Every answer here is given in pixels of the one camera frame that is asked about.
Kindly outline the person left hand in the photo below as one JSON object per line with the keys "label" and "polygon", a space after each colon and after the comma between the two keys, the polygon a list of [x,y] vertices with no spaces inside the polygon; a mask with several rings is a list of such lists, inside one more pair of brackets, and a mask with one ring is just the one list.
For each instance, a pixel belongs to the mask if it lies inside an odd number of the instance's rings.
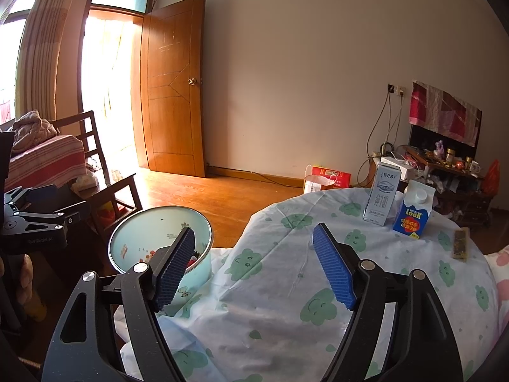
{"label": "person left hand", "polygon": [[28,254],[23,255],[23,265],[17,276],[13,289],[14,296],[10,298],[10,303],[24,306],[33,297],[34,268],[32,259]]}

